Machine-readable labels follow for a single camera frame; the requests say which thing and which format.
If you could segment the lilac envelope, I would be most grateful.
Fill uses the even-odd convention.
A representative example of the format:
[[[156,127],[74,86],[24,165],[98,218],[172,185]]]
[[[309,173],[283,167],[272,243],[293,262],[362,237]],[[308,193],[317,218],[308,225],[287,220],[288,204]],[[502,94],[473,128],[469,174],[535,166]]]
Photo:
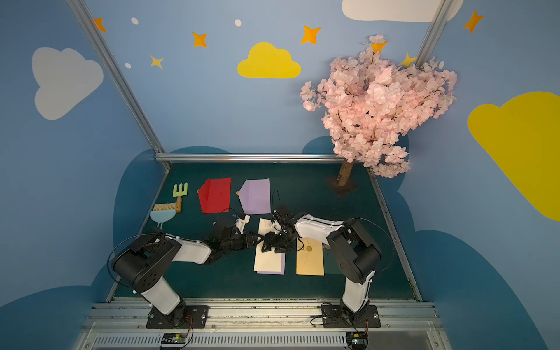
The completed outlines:
[[[238,196],[245,214],[271,213],[270,179],[246,180],[238,191]]]
[[[255,254],[254,271],[258,274],[284,275],[285,254],[257,251]]]

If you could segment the red envelope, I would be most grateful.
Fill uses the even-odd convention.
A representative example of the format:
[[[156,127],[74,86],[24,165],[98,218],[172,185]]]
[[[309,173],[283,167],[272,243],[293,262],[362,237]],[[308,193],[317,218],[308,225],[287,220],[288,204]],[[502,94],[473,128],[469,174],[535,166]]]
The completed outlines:
[[[204,214],[221,214],[230,211],[231,178],[207,179],[197,190]]]

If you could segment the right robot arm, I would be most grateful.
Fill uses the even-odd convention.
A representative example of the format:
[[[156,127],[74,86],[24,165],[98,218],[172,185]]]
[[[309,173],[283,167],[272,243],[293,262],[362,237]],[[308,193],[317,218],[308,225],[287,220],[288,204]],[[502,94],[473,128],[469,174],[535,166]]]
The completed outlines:
[[[312,239],[332,251],[346,277],[341,312],[356,322],[370,305],[369,291],[382,250],[358,218],[331,221],[310,214],[294,215],[284,205],[273,211],[271,226],[262,235],[262,251],[283,253],[294,248],[297,240]]]

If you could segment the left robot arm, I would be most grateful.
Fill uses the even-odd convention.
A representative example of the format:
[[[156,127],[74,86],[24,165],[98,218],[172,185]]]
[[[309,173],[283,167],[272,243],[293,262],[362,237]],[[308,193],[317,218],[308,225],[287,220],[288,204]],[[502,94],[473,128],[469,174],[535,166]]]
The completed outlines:
[[[226,252],[255,248],[263,237],[245,229],[249,221],[248,215],[218,219],[211,233],[200,240],[172,236],[154,228],[137,236],[109,261],[109,269],[152,305],[148,328],[192,328],[194,321],[184,300],[165,280],[164,274],[173,263],[211,265]]]

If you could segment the tan kraft envelope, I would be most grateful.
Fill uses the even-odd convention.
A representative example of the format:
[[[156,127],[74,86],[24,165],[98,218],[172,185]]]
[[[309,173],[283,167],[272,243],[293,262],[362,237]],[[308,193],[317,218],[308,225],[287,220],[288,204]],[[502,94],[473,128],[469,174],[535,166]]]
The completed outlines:
[[[299,239],[296,252],[296,274],[300,276],[325,275],[323,244],[313,239]]]

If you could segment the dark green envelope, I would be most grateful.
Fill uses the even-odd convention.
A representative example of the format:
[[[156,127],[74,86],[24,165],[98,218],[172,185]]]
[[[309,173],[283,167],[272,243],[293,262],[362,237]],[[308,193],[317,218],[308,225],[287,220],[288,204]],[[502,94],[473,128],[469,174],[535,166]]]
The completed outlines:
[[[323,245],[323,261],[325,274],[339,274],[337,261],[331,248]]]

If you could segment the green toy rake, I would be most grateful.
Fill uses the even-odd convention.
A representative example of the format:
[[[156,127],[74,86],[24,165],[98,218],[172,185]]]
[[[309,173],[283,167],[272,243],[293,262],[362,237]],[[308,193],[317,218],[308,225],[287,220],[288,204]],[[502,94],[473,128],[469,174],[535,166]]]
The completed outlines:
[[[182,210],[182,198],[188,194],[188,183],[175,184],[172,196],[176,198],[175,212],[180,213]]]

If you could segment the blue toy brush dustpan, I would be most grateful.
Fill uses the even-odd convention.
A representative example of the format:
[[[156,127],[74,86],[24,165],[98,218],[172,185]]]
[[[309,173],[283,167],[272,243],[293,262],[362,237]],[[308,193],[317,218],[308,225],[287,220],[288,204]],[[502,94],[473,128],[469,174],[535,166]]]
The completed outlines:
[[[150,219],[156,223],[156,227],[163,228],[163,224],[173,219],[176,214],[180,213],[181,206],[178,202],[169,204],[156,204],[150,212]]]

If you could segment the left controller board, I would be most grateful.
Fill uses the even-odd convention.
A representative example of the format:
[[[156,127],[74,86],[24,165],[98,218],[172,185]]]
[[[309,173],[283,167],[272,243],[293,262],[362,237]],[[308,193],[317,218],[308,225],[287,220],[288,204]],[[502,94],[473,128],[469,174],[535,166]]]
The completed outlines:
[[[181,333],[164,333],[160,340],[160,347],[162,349],[182,349],[186,346],[187,342],[189,341],[190,337],[188,334],[181,332]]]

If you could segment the controller board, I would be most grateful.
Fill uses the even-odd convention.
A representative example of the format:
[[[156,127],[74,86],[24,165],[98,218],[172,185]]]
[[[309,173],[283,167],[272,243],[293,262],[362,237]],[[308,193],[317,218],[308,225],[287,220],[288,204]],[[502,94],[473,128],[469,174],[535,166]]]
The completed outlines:
[[[160,347],[162,349],[182,349],[186,346],[187,342],[189,341],[190,337],[188,334],[181,332],[181,333],[164,333],[160,340]]]
[[[348,350],[366,350],[368,342],[364,334],[349,332],[346,334],[346,345]]]

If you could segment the right controller board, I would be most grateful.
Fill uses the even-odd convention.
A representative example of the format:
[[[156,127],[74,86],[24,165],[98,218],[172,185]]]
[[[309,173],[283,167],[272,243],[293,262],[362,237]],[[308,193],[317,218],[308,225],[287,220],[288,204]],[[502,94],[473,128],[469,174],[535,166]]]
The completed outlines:
[[[364,334],[349,332],[346,334],[346,345],[348,350],[366,350],[368,342]]]

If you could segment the pink blossom artificial tree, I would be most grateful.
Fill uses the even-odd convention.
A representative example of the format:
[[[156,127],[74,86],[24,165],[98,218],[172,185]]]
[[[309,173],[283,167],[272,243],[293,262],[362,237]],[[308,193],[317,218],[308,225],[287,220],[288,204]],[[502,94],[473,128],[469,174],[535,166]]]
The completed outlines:
[[[358,58],[334,59],[327,79],[307,82],[300,92],[304,109],[325,109],[322,123],[344,161],[331,185],[339,194],[353,189],[355,163],[389,179],[408,172],[408,151],[398,145],[400,137],[439,118],[455,101],[456,72],[435,60],[417,66],[407,57],[395,64],[382,58],[386,43],[382,34],[370,36]]]

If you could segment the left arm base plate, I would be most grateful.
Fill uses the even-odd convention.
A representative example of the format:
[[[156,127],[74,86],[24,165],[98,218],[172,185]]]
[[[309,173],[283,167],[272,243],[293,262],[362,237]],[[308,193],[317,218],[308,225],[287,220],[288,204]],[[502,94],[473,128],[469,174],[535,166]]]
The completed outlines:
[[[148,314],[147,329],[204,329],[207,323],[209,306],[185,305],[180,303],[170,314],[163,314],[152,307]]]

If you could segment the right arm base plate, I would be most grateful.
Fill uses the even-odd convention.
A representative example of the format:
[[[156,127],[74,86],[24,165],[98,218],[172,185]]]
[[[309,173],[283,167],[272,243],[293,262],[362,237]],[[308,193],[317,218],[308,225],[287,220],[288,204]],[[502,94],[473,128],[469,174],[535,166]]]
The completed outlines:
[[[367,305],[357,314],[345,306],[323,303],[320,307],[321,320],[325,328],[380,328],[381,318],[374,305]]]

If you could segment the aluminium front rail base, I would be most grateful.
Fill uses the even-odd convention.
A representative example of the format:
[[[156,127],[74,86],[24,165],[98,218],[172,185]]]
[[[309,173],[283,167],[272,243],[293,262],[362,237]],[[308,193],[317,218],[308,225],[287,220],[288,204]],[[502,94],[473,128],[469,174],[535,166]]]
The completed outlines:
[[[323,303],[334,299],[188,299],[209,306],[204,329],[147,329],[151,306],[118,298],[92,307],[75,349],[162,349],[164,333],[184,333],[182,349],[347,349],[346,334],[362,333],[366,349],[450,349],[451,343],[431,303],[373,300],[380,328],[325,328]]]

